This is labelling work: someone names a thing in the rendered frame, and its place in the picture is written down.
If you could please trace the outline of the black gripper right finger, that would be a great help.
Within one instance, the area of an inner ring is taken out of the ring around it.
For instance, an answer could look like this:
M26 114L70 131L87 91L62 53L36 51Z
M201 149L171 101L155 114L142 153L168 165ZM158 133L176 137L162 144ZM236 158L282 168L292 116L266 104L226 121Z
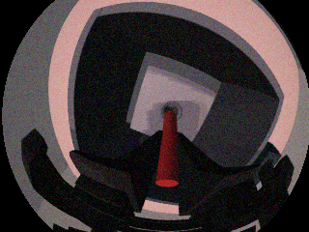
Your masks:
M193 209L209 200L218 190L255 178L262 166L221 167L198 150L185 134L178 132L179 184L178 216L190 216Z

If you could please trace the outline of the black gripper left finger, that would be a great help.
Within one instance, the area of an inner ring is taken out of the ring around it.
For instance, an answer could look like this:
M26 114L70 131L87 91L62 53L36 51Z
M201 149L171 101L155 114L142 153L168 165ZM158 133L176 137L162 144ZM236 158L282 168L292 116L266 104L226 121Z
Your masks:
M80 174L127 193L135 213L142 213L148 189L161 154L163 130L144 140L138 148L116 159L100 158L84 151L70 151L70 161Z

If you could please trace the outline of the dark red peg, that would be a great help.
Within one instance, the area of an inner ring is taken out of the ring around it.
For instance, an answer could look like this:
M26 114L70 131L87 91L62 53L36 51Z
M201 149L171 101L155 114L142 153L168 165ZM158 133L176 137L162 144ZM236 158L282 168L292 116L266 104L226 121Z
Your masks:
M156 185L172 187L179 184L178 150L177 115L175 115L174 111L167 111L165 121L163 121L163 138L161 154L159 154L157 179L155 179Z

